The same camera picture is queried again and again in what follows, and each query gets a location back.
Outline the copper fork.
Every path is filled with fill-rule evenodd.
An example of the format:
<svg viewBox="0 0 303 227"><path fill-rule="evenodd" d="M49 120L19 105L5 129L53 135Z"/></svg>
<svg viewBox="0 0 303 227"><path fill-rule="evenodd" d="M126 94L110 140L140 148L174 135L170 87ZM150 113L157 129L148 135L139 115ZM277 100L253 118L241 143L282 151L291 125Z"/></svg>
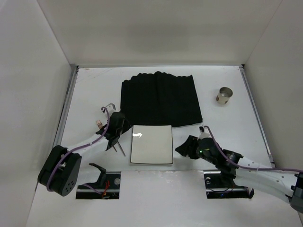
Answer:
<svg viewBox="0 0 303 227"><path fill-rule="evenodd" d="M103 124L102 124L102 122L100 120L97 120L96 124L97 124L97 126L98 126L99 129L103 128Z"/></svg>

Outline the silver knife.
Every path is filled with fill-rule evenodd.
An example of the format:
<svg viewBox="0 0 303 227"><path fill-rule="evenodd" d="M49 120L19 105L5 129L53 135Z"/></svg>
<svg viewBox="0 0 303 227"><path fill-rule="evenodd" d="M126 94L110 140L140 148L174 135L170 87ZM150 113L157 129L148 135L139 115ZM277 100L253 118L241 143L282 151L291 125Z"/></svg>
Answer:
<svg viewBox="0 0 303 227"><path fill-rule="evenodd" d="M117 144L118 144L118 146L119 146L120 150L122 151L122 153L123 153L124 157L126 157L126 154L125 154L125 152L124 152L124 150L123 150L123 148L122 148L121 144L119 143L119 141L117 142Z"/></svg>

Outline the white square plate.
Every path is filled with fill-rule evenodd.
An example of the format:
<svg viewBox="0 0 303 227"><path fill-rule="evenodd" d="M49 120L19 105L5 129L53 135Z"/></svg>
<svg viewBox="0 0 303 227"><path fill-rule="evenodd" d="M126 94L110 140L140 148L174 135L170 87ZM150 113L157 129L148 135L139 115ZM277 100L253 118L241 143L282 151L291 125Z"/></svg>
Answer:
<svg viewBox="0 0 303 227"><path fill-rule="evenodd" d="M140 165L173 164L172 127L133 126L130 163Z"/></svg>

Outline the black cloth placemat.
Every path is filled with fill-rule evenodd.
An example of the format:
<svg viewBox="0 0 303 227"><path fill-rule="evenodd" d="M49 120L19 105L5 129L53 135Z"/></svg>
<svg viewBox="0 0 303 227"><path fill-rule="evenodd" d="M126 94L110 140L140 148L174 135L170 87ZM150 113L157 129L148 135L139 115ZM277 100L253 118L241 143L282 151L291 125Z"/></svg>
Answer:
<svg viewBox="0 0 303 227"><path fill-rule="evenodd" d="M183 127L203 118L193 76L139 73L122 82L120 109L132 125Z"/></svg>

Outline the metal cup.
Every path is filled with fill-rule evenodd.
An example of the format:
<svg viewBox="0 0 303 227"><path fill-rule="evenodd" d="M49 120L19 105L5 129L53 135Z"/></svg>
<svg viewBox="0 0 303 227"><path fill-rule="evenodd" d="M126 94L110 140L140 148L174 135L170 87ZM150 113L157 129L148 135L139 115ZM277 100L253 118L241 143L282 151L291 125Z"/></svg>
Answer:
<svg viewBox="0 0 303 227"><path fill-rule="evenodd" d="M228 103L230 98L233 96L233 91L229 87L222 87L216 97L216 101L220 105L225 105Z"/></svg>

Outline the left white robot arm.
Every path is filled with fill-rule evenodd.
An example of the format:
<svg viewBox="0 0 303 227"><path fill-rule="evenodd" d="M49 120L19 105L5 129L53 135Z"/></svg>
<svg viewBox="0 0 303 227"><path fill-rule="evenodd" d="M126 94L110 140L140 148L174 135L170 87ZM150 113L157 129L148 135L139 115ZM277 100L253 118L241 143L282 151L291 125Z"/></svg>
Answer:
<svg viewBox="0 0 303 227"><path fill-rule="evenodd" d="M96 122L98 131L90 138L69 147L56 145L52 148L38 175L39 184L63 197L77 186L105 194L99 188L108 189L110 186L106 169L91 162L91 169L82 170L81 163L113 148L132 125L121 112L104 110L103 116L102 120Z"/></svg>

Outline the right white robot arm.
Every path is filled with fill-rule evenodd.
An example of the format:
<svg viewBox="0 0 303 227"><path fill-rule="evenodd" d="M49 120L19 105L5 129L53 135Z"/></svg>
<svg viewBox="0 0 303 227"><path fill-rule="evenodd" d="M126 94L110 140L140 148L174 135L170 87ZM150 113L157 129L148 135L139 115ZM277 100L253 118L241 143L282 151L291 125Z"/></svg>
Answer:
<svg viewBox="0 0 303 227"><path fill-rule="evenodd" d="M189 136L175 149L183 157L203 159L220 172L227 187L256 189L288 203L299 213L303 212L303 173L296 170L278 170L263 167L243 155L221 149L212 138Z"/></svg>

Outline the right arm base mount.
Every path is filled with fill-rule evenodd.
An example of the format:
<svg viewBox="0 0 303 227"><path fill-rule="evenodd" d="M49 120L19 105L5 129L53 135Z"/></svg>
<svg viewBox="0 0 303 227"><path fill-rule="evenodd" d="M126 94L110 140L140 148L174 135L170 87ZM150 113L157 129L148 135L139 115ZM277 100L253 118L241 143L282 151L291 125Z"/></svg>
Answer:
<svg viewBox="0 0 303 227"><path fill-rule="evenodd" d="M252 199L254 189L238 186L220 171L204 171L207 199Z"/></svg>

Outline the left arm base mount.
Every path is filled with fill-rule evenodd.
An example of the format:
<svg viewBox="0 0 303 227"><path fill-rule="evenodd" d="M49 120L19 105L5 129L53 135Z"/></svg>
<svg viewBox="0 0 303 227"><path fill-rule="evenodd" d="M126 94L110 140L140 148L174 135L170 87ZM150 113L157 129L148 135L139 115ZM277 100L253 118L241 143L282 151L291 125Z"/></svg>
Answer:
<svg viewBox="0 0 303 227"><path fill-rule="evenodd" d="M117 200L120 196L121 172L107 171L90 163L80 170L77 180L77 200Z"/></svg>

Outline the right aluminium frame rail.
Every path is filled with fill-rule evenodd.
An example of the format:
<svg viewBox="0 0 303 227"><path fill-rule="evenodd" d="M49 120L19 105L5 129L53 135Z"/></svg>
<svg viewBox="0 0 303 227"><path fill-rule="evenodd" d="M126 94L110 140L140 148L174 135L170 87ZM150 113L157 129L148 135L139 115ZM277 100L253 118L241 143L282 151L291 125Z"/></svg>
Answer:
<svg viewBox="0 0 303 227"><path fill-rule="evenodd" d="M252 95L252 92L251 92L251 89L250 89L250 86L249 86L249 83L248 83L248 80L247 80L247 77L246 77L246 74L245 74L244 66L245 65L243 65L243 64L239 66L239 69L240 69L240 72L241 72L241 75L242 75L242 79L243 79L243 82L245 84L246 90L248 92L249 99L250 99L250 102L251 102L251 105L252 105L252 108L253 108L253 111L254 111L254 115L255 115L256 120L258 122L258 127L259 127L259 130L260 130L262 139L264 141L270 163L271 163L272 167L276 167L275 161L273 159L273 156L272 156L272 153L271 153L271 150L270 150L270 147L268 145L268 141L267 141L264 129L263 129L263 125L262 125L261 120L260 120L260 116L258 114L256 104L255 104L255 101L254 101L254 98L253 98L253 95Z"/></svg>

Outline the aluminium frame rail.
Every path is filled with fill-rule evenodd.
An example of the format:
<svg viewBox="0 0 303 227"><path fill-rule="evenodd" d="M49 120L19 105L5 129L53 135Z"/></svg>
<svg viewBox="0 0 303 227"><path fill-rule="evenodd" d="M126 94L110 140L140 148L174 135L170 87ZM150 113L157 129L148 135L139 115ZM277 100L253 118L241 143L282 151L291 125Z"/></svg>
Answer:
<svg viewBox="0 0 303 227"><path fill-rule="evenodd" d="M272 167L276 167L275 161L273 159L273 156L272 156L272 153L271 153L271 150L270 150L270 147L268 145L268 141L267 141L264 129L263 129L263 125L262 125L261 120L260 120L260 116L258 114L256 104L255 104L255 101L254 101L254 98L253 98L253 95L252 95L252 92L251 92L251 89L250 89L250 86L249 86L249 83L248 83L248 80L247 80L247 77L246 77L246 74L245 74L244 66L245 65L243 65L243 64L239 66L239 69L240 69L240 72L241 72L241 75L242 75L242 79L243 79L243 82L245 84L246 90L248 92L249 99L250 99L250 102L251 102L251 105L252 105L252 108L253 108L253 111L254 111L254 115L255 115L256 120L258 122L258 127L259 127L259 130L260 130L262 139L264 141L270 163L271 163Z"/></svg>
<svg viewBox="0 0 303 227"><path fill-rule="evenodd" d="M64 103L63 103L62 110L61 110L60 120L59 120L59 123L57 126L53 145L49 151L49 155L50 155L53 147L61 144L67 117L68 117L68 112L69 112L70 105L71 105L72 95L74 92L76 79L78 76L79 66L76 64L70 64L70 67L71 67L71 75L70 75L69 83L68 83L65 98L64 98Z"/></svg>

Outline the left aluminium frame rail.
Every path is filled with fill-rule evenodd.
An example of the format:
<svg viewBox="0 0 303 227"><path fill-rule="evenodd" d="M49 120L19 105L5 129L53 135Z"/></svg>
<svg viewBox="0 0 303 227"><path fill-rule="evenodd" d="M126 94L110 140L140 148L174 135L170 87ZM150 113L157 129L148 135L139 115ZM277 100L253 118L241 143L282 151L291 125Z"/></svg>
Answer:
<svg viewBox="0 0 303 227"><path fill-rule="evenodd" d="M70 75L69 83L68 83L65 98L64 98L64 103L63 103L62 110L61 110L60 120L59 120L59 123L57 126L53 145L49 151L49 155L50 155L53 147L61 144L67 117L68 117L68 112L69 112L70 105L71 105L72 95L74 92L76 79L78 76L79 66L76 64L70 64L70 67L71 67L71 75Z"/></svg>

